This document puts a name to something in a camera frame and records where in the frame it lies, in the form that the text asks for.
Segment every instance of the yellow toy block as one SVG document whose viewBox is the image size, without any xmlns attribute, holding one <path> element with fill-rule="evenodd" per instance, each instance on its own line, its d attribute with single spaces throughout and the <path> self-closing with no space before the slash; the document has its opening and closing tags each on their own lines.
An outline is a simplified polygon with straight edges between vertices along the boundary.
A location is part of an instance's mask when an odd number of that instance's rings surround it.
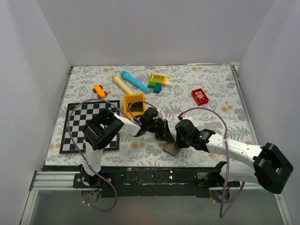
<svg viewBox="0 0 300 225">
<path fill-rule="evenodd" d="M 134 94 L 134 95 L 124 95 L 124 113 L 129 116 L 132 119 L 132 116 L 130 115 L 129 111 L 128 111 L 128 106 L 130 105 L 130 103 L 133 102 L 137 102 L 137 101 L 146 101 L 145 95 L 144 94 Z M 142 111 L 132 111 L 131 113 L 134 116 L 137 115 L 143 115 L 144 112 L 146 111 L 146 104 L 143 103 L 142 104 Z"/>
<path fill-rule="evenodd" d="M 102 90 L 102 85 L 95 85 L 93 92 L 98 93 L 98 98 L 105 98 L 107 96 L 107 92 Z"/>
<path fill-rule="evenodd" d="M 161 83 L 163 87 L 171 88 L 172 84 L 169 82 L 167 76 L 159 75 L 159 74 L 151 74 L 150 81 L 155 83 Z"/>
</svg>

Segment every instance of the floral tablecloth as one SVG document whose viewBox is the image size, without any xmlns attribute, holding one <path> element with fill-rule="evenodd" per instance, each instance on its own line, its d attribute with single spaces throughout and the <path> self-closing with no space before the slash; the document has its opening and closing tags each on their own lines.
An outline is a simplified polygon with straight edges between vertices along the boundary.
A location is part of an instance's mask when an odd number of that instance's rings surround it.
<svg viewBox="0 0 300 225">
<path fill-rule="evenodd" d="M 133 77 L 147 85 L 151 73 L 166 75 L 173 88 L 163 88 L 159 94 L 145 94 L 146 101 L 164 110 L 170 130 L 175 133 L 180 112 L 196 107 L 191 91 L 202 88 L 209 98 L 203 105 L 219 113 L 228 126 L 229 136 L 237 141 L 252 144 L 250 125 L 243 109 L 234 75 L 229 65 L 184 65 L 184 66 L 115 66 L 115 67 L 73 67 L 67 89 L 59 110 L 57 122 L 45 160 L 45 165 L 74 166 L 83 163 L 79 154 L 60 154 L 66 109 L 69 103 L 96 98 L 92 91 L 95 84 L 101 84 L 107 91 L 107 100 L 120 100 L 123 109 L 124 91 L 112 81 L 112 75 L 128 71 Z M 142 93 L 131 83 L 124 81 L 134 93 Z M 214 114 L 204 110 L 188 113 L 199 129 L 208 128 L 223 134 L 224 126 Z M 171 156 L 162 148 L 164 142 L 157 141 L 154 134 L 141 137 L 120 135 L 120 150 L 103 153 L 104 166 L 215 166 L 225 157 L 193 148 L 181 149 L 178 156 Z"/>
</svg>

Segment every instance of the blue toy microphone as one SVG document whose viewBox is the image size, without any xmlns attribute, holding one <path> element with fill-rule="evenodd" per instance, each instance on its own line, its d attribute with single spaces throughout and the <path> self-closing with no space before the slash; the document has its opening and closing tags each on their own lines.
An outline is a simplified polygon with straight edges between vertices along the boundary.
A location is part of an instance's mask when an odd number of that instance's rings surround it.
<svg viewBox="0 0 300 225">
<path fill-rule="evenodd" d="M 146 93 L 150 93 L 150 89 L 147 88 L 145 85 L 143 85 L 141 82 L 139 82 L 137 79 L 133 78 L 129 72 L 126 71 L 122 71 L 121 73 L 121 77 L 125 80 L 128 80 L 129 82 L 131 82 L 132 84 L 134 84 L 136 87 L 138 87 L 139 89 L 141 89 L 142 91 L 146 92 Z"/>
</svg>

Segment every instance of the gray floor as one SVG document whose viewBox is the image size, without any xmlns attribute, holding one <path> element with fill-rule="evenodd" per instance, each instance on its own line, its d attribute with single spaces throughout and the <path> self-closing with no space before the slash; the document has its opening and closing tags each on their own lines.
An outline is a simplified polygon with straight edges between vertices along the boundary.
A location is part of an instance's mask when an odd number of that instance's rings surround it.
<svg viewBox="0 0 300 225">
<path fill-rule="evenodd" d="M 100 199 L 97 205 L 109 207 L 112 202 Z M 244 190 L 223 219 L 219 207 L 211 199 L 195 197 L 119 197 L 115 209 L 102 213 L 83 204 L 80 191 L 39 191 L 31 224 L 283 224 L 274 195 L 264 190 Z"/>
</svg>

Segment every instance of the orange toy car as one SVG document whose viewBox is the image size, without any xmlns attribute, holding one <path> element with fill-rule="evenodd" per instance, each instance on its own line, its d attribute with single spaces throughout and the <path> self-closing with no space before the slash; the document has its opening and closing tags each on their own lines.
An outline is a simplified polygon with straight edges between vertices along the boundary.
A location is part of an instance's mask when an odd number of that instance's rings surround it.
<svg viewBox="0 0 300 225">
<path fill-rule="evenodd" d="M 105 98 L 107 96 L 107 92 L 102 90 L 102 85 L 95 85 L 93 88 L 94 93 L 98 93 L 98 98 Z"/>
</svg>

